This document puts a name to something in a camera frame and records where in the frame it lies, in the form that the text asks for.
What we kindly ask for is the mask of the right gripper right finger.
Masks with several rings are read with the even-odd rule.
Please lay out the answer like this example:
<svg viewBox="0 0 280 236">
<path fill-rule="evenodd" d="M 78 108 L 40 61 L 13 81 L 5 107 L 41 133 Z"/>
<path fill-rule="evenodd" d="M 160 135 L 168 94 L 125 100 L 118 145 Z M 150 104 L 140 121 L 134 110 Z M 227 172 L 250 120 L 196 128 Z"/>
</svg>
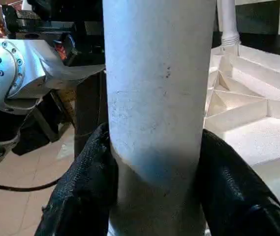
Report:
<svg viewBox="0 0 280 236">
<path fill-rule="evenodd" d="M 196 174 L 213 236 L 280 236 L 280 201 L 245 160 L 204 129 Z"/>
</svg>

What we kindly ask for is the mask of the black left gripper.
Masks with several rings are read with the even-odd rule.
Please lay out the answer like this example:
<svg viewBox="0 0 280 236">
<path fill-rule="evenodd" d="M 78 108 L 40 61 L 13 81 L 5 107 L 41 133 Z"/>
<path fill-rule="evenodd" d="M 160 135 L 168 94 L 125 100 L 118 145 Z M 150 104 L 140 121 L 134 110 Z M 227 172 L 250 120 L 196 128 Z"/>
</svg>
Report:
<svg viewBox="0 0 280 236">
<path fill-rule="evenodd" d="M 10 39 L 42 39 L 60 45 L 66 66 L 105 64 L 101 3 L 31 3 L 29 10 L 0 5 Z"/>
</svg>

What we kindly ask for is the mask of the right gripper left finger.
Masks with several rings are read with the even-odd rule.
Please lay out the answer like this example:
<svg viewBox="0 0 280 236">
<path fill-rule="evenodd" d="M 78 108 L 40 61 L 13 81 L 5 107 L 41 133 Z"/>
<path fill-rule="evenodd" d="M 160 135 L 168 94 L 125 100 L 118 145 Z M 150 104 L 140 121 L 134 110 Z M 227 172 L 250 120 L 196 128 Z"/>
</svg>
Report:
<svg viewBox="0 0 280 236">
<path fill-rule="evenodd" d="M 101 124 L 58 180 L 42 210 L 36 236 L 105 236 L 117 202 L 118 164 L 109 125 Z"/>
</svg>

